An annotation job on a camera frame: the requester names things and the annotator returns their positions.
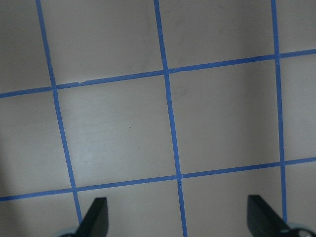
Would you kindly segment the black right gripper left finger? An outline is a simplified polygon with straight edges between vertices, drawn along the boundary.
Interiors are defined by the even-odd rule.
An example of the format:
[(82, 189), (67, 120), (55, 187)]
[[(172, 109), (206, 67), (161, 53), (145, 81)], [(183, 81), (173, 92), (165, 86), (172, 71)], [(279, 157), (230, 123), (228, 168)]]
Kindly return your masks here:
[(106, 197), (94, 199), (83, 221), (75, 232), (76, 237), (106, 237), (109, 230), (108, 203)]

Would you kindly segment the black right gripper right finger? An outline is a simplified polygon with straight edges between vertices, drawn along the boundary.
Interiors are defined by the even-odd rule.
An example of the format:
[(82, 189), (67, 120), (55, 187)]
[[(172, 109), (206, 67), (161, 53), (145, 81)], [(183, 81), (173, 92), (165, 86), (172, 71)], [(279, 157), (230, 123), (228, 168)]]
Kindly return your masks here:
[(247, 227), (253, 237), (290, 237), (290, 227), (260, 195), (247, 197)]

